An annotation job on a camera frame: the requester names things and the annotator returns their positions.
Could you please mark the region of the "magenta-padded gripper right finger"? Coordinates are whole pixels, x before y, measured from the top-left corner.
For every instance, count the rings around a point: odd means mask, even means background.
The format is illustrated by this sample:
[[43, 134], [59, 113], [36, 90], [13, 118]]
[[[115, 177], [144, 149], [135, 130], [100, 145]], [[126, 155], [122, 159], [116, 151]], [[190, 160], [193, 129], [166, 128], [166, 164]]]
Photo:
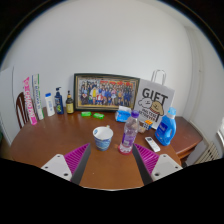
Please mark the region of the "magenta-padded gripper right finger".
[[132, 152], [144, 185], [182, 169], [182, 167], [167, 154], [158, 155], [141, 145], [134, 144]]

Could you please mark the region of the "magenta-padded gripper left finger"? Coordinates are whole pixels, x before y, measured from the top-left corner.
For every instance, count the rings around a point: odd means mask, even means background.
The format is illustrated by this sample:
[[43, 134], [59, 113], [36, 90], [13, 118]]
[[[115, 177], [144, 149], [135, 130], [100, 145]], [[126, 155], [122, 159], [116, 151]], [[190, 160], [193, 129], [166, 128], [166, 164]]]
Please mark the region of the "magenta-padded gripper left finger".
[[66, 155], [56, 154], [42, 169], [79, 185], [90, 154], [91, 147], [87, 143]]

